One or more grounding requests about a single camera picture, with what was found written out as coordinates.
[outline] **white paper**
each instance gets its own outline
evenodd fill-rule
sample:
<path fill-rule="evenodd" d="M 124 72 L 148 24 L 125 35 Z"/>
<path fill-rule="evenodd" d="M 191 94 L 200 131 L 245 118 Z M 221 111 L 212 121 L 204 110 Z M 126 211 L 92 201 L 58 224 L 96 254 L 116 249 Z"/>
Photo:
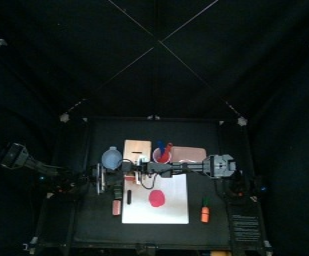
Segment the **white paper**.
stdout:
<path fill-rule="evenodd" d="M 154 175 L 146 176 L 144 185 L 152 187 Z M 128 190 L 132 190 L 132 204 L 128 204 Z M 153 207 L 149 197 L 154 190 L 165 195 L 165 204 Z M 148 190 L 142 185 L 125 180 L 122 223 L 142 224 L 188 224 L 188 188 L 187 174 L 172 178 L 157 176 L 154 188 Z"/>

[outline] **black mat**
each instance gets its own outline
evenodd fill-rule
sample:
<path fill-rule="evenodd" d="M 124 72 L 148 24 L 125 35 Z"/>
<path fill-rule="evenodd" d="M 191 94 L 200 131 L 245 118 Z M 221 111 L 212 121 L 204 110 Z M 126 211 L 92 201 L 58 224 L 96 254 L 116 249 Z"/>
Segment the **black mat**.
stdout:
<path fill-rule="evenodd" d="M 212 122 L 153 122 L 98 120 L 92 125 L 89 163 L 101 162 L 110 146 L 124 152 L 126 139 L 173 142 L 177 146 L 203 147 L 208 154 L 220 152 L 217 126 Z M 203 197 L 211 197 L 212 221 L 200 221 Z M 122 224 L 112 215 L 113 191 L 97 195 L 92 187 L 78 213 L 76 242 L 98 244 L 154 243 L 170 245 L 227 246 L 229 230 L 225 204 L 215 192 L 215 182 L 199 174 L 188 175 L 189 224 Z"/>

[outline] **metal rod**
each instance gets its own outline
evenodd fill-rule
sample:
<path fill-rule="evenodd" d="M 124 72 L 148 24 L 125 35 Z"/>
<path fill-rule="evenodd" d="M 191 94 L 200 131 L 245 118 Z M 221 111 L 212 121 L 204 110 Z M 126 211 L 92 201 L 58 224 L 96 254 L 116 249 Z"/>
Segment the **metal rod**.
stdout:
<path fill-rule="evenodd" d="M 162 40 L 165 42 L 216 3 L 219 0 L 212 2 Z"/>

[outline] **cable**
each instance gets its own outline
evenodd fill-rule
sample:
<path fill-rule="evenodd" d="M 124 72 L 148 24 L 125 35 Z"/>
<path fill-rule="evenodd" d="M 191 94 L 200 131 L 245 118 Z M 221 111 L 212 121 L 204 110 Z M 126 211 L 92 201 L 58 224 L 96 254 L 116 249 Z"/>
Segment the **cable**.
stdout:
<path fill-rule="evenodd" d="M 152 190 L 154 188 L 157 176 L 158 176 L 158 173 L 156 173 L 156 175 L 154 175 L 154 179 L 153 179 L 153 183 L 152 183 L 152 187 L 150 188 L 144 185 L 142 179 L 140 179 L 141 185 L 142 185 L 142 187 L 145 189 Z"/>

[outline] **marker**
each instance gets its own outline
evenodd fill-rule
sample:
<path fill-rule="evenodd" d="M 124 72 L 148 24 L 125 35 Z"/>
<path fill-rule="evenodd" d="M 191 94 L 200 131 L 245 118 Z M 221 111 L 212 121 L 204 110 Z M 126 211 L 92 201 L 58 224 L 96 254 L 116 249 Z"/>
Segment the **marker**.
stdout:
<path fill-rule="evenodd" d="M 128 204 L 132 204 L 132 190 L 128 191 Z"/>
<path fill-rule="evenodd" d="M 120 200 L 114 200 L 113 201 L 113 215 L 121 215 L 121 201 Z"/>
<path fill-rule="evenodd" d="M 208 198 L 203 199 L 203 212 L 201 212 L 201 222 L 208 223 L 211 218 L 211 209 L 208 207 Z"/>

